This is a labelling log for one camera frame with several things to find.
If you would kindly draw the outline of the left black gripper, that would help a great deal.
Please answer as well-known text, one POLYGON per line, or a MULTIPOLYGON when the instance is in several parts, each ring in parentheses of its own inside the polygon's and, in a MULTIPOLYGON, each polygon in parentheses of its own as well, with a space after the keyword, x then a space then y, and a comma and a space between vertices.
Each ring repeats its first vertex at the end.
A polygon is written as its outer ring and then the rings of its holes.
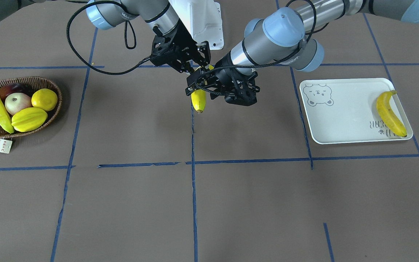
MULTIPOLYGON (((206 86, 204 77, 201 74, 205 74, 209 71, 209 68, 195 68, 187 78, 187 88, 185 88, 185 95, 190 96, 197 88, 196 84, 200 86, 206 86)), ((251 91, 248 88, 248 78, 252 75, 252 70, 247 68, 225 68, 214 71, 215 77, 220 82, 219 86, 215 89, 220 95, 224 95, 226 92, 232 92, 235 88, 236 93, 241 90, 244 96, 251 96, 251 91)))

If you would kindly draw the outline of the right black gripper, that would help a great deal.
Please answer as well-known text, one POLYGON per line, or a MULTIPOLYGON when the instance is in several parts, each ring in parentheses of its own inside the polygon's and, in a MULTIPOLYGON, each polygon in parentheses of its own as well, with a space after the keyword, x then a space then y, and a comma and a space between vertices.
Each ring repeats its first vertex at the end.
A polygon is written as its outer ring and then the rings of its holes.
POLYGON ((201 67, 208 67, 211 63, 211 50, 208 41, 199 43, 196 47, 196 42, 189 34, 187 28, 181 20, 176 26, 167 34, 161 35, 171 38, 172 61, 167 64, 179 73, 191 74, 195 72, 193 67, 193 55, 200 53, 197 59, 197 64, 201 67))

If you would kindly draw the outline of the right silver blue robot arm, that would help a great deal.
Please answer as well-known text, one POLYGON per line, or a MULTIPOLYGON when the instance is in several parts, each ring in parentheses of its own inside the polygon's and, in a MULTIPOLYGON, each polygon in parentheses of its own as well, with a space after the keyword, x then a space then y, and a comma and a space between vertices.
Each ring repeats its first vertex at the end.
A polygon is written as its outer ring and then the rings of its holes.
MULTIPOLYGON (((23 7, 44 2, 74 2, 72 0, 0 0, 0 22, 23 7)), ((179 73, 194 72, 191 61, 208 68, 211 61, 208 41, 197 43, 171 6, 169 0, 89 0, 69 19, 66 26, 68 44, 83 64, 106 75, 119 76, 133 71, 150 61, 154 66, 167 64, 179 73), (155 34, 151 54, 123 72, 108 72, 91 65, 80 56, 71 42, 71 24, 82 11, 98 29, 108 30, 117 25, 131 25, 131 20, 141 17, 155 34)))

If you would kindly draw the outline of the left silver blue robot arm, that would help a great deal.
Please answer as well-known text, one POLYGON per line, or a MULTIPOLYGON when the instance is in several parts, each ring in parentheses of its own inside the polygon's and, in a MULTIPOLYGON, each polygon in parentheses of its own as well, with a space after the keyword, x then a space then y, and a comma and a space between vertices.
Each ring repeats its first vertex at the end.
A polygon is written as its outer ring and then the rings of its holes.
POLYGON ((343 16, 369 13, 419 23, 419 0, 308 0, 285 7, 264 19, 251 20, 243 39, 212 70, 199 68, 187 78, 186 95, 206 91, 214 99, 247 105, 256 101, 257 69, 284 64, 300 71, 315 70, 324 58, 323 47, 312 35, 343 16))

